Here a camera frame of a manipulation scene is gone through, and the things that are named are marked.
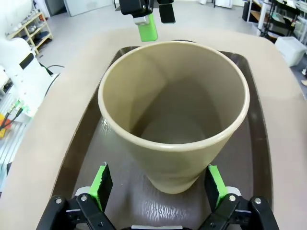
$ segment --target brown tray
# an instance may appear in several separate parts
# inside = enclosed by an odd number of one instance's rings
[[[135,49],[119,50],[112,63]],[[226,186],[237,187],[245,199],[263,196],[272,204],[272,172],[266,129],[255,83],[247,60],[222,52],[243,72],[250,90],[248,115],[214,159]],[[53,194],[70,198],[78,188],[90,186],[99,166],[107,161],[113,189],[106,215],[117,229],[135,225],[181,225],[197,229],[210,213],[203,175],[187,191],[164,194],[155,189],[143,171],[118,142],[101,117],[97,91],[90,101],[60,170]]]

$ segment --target cup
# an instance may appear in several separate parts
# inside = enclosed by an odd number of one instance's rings
[[[243,122],[249,90],[220,52],[172,41],[141,46],[105,72],[102,116],[160,191],[187,190]]]

